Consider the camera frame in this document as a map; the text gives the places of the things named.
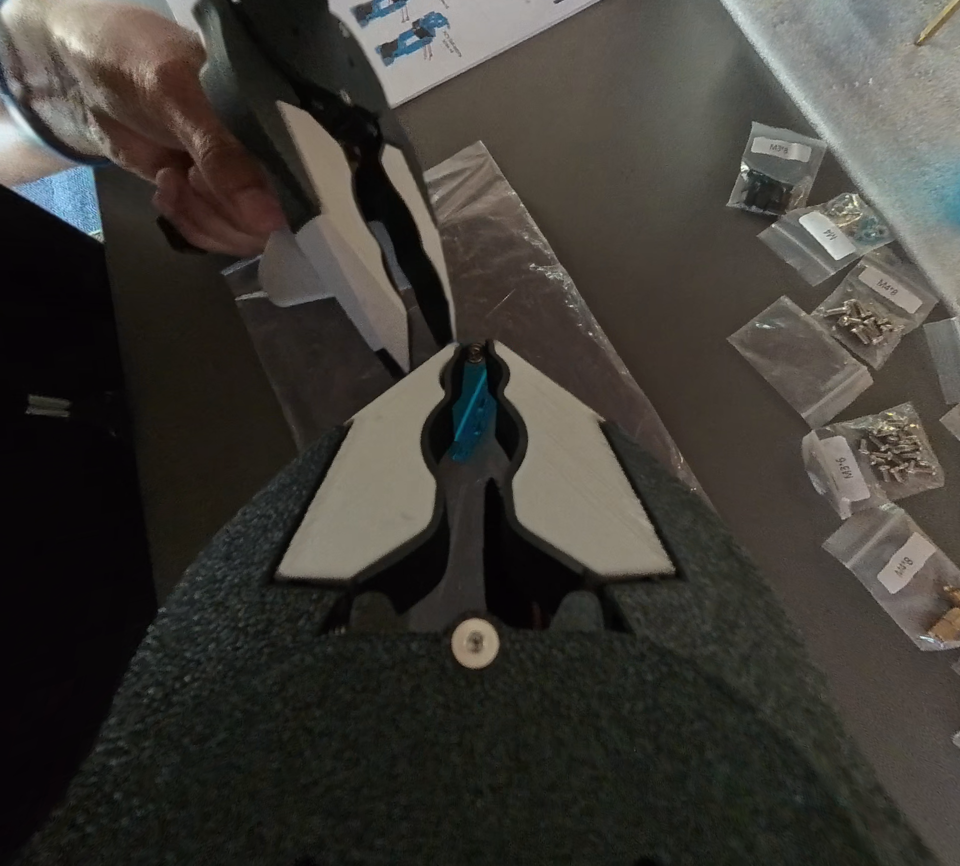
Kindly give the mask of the large clear plastic bag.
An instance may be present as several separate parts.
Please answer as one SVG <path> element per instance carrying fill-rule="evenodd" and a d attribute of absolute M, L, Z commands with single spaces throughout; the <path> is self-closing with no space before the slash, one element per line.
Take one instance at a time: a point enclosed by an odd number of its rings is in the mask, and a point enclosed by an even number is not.
<path fill-rule="evenodd" d="M 461 335 L 503 343 L 709 502 L 486 146 L 468 145 L 424 178 Z M 256 259 L 231 263 L 221 274 L 299 451 L 395 384 L 334 299 L 273 305 L 261 290 Z"/>

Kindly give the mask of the blue wristband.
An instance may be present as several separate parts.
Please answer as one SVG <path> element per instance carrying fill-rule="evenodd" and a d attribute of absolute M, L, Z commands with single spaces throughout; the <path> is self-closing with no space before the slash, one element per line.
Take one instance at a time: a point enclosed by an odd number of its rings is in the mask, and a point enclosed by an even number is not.
<path fill-rule="evenodd" d="M 3 70 L 1 71 L 1 100 L 7 114 L 21 134 L 33 146 L 42 149 L 46 154 L 76 166 L 102 168 L 113 164 L 109 158 L 78 152 L 69 147 L 63 140 L 54 136 L 51 130 L 42 124 L 34 111 L 18 102 L 12 91 L 10 81 Z"/>

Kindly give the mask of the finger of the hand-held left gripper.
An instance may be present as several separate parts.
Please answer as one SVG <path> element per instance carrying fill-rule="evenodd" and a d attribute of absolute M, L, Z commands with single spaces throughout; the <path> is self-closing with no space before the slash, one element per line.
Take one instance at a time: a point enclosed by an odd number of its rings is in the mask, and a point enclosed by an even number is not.
<path fill-rule="evenodd" d="M 341 145 L 304 109 L 277 107 L 318 201 L 318 214 L 295 234 L 325 289 L 366 344 L 411 370 L 409 320 L 378 239 L 356 201 L 354 173 Z"/>
<path fill-rule="evenodd" d="M 438 225 L 408 156 L 390 142 L 364 155 L 364 216 L 382 225 L 436 345 L 456 338 L 450 276 Z"/>

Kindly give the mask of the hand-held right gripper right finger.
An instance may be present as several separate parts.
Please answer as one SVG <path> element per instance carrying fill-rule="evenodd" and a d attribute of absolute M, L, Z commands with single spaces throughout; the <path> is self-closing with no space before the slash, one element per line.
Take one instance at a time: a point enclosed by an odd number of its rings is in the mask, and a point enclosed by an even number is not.
<path fill-rule="evenodd" d="M 492 341 L 487 355 L 508 461 L 503 498 L 518 535 L 601 583 L 673 576 L 603 417 L 509 346 Z"/>

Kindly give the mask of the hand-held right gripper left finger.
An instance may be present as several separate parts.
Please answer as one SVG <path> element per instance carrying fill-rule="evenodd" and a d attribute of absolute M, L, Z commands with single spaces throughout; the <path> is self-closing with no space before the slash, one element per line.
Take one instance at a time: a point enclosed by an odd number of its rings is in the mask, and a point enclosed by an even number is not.
<path fill-rule="evenodd" d="M 425 431 L 455 354 L 456 344 L 443 347 L 351 418 L 279 562 L 280 582 L 358 583 L 426 534 L 438 483 Z"/>

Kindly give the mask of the pile of small screw bags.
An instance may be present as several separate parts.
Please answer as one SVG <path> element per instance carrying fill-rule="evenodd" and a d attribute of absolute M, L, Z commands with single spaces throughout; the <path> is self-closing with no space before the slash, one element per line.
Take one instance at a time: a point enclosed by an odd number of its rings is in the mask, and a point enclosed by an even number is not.
<path fill-rule="evenodd" d="M 937 299 L 860 194 L 808 203 L 826 152 L 820 139 L 751 123 L 727 206 L 773 217 L 760 242 L 810 285 L 845 275 L 811 312 L 781 296 L 727 340 L 809 427 L 804 470 L 841 520 L 824 549 L 919 650 L 957 653 L 958 563 L 900 505 L 946 487 L 916 404 L 839 418 Z"/>

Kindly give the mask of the person's left hand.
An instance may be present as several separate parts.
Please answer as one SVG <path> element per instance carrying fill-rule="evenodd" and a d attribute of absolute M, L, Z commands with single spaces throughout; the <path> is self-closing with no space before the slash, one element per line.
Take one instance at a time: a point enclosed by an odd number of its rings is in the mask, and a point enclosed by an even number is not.
<path fill-rule="evenodd" d="M 149 184 L 183 242 L 250 258 L 286 228 L 260 164 L 202 89 L 195 32 L 116 0 L 2 0 L 1 24 L 2 70 L 20 105 L 69 147 Z M 2 104 L 2 187 L 73 167 L 34 146 Z"/>

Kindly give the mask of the white foam sheet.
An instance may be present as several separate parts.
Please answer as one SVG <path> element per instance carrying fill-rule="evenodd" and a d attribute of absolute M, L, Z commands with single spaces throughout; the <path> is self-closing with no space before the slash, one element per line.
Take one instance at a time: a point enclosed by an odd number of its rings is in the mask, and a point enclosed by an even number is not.
<path fill-rule="evenodd" d="M 957 315 L 958 16 L 914 42 L 947 0 L 720 1 Z"/>

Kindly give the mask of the dark grey desk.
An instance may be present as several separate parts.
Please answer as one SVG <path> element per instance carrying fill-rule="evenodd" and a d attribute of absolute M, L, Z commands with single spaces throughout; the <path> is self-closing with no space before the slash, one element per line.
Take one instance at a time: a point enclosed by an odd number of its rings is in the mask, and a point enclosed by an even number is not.
<path fill-rule="evenodd" d="M 399 112 L 423 168 L 481 140 L 702 490 L 794 621 L 878 779 L 958 864 L 956 656 L 920 651 L 822 543 L 802 420 L 730 334 L 780 296 L 822 299 L 726 208 L 753 120 L 809 128 L 718 0 L 605 0 Z M 97 174 L 163 599 L 294 456 L 209 258 L 169 248 L 152 190 Z"/>

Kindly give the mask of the blue metal bracket large holes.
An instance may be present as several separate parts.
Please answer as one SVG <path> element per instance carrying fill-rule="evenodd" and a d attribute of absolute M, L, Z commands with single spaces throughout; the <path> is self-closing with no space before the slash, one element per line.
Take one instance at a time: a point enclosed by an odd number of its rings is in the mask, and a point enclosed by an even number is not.
<path fill-rule="evenodd" d="M 497 403 L 490 392 L 487 360 L 470 359 L 462 368 L 461 392 L 452 409 L 453 440 L 449 459 L 466 463 L 474 455 L 492 419 Z"/>

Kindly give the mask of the person's black sweater torso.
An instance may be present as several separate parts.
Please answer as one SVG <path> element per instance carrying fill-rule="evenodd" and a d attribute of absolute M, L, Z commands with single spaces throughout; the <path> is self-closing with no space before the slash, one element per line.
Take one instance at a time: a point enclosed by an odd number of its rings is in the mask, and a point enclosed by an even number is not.
<path fill-rule="evenodd" d="M 1 201 L 1 850 L 62 800 L 156 614 L 102 245 Z"/>

